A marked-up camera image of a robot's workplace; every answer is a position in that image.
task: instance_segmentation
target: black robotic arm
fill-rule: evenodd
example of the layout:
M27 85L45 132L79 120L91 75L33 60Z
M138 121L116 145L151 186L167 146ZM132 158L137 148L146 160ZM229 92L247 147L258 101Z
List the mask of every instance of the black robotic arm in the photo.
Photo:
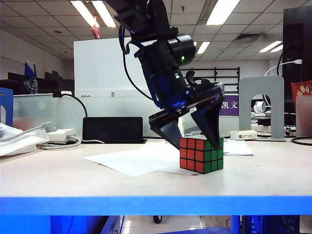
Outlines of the black robotic arm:
M149 117L151 130L179 149L181 132L177 126L180 116L196 108L191 116L211 144L219 149L219 112L224 95L219 83L205 82L187 85L180 65L190 63L195 46L189 35L170 28L162 0L105 0L115 11L120 23L119 40L124 54L124 28L131 41L139 47L139 59L144 77L156 106L163 109ZM141 42L156 40L143 46Z

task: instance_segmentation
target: gray metal bookend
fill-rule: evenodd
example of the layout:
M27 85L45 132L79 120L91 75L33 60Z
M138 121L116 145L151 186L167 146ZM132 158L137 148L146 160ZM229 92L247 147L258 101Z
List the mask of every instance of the gray metal bookend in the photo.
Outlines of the gray metal bookend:
M281 76L241 78L239 129L251 129L251 100L258 94L265 94L271 100L271 140L284 140L284 79Z

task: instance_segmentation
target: floor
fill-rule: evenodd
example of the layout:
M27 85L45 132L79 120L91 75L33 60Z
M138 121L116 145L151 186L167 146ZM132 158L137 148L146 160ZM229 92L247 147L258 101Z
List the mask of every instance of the floor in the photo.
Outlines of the floor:
M155 224L152 216L126 216L121 234L160 234L206 227L228 227L230 216L163 216ZM300 216L301 234L312 234L312 215Z

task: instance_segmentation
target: desk surface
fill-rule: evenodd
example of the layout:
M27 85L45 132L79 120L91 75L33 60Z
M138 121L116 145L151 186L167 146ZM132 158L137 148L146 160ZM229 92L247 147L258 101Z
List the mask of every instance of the desk surface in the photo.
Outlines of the desk surface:
M131 177L83 159L141 146L136 144L2 157L0 214L312 214L311 147L247 144L254 156L225 156L223 170L196 176Z

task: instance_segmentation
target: ceiling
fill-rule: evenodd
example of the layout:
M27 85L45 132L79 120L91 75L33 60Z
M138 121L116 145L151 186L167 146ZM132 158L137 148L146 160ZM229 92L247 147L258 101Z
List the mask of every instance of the ceiling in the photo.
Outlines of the ceiling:
M312 5L312 0L240 0L223 25L208 26L197 25L205 0L164 2L170 25L178 26L180 33L191 35L194 41L211 41L194 61L278 58L281 52L259 51L282 40L283 9ZM73 59L74 41L93 39L90 26L68 0L1 0L0 10L3 30L64 60ZM117 28L100 27L99 31L102 39L116 38L118 34ZM262 36L256 41L235 40L241 33Z

